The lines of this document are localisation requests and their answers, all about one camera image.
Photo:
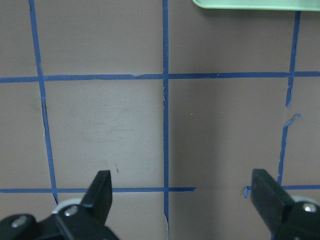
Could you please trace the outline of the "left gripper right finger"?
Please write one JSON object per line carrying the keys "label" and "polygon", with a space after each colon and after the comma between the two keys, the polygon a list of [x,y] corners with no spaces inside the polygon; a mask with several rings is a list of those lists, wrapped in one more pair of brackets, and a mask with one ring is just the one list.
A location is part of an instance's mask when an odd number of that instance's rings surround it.
{"label": "left gripper right finger", "polygon": [[273,240],[320,238],[320,205],[308,197],[289,195],[264,169],[252,170],[251,202]]}

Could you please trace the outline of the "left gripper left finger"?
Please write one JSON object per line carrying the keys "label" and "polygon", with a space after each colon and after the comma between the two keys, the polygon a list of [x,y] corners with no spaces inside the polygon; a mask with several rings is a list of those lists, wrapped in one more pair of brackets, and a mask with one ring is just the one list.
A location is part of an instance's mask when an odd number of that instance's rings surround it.
{"label": "left gripper left finger", "polygon": [[0,221],[2,240],[117,240],[105,225],[113,201],[111,172],[100,170],[78,203],[60,203],[52,214],[36,221],[31,214]]}

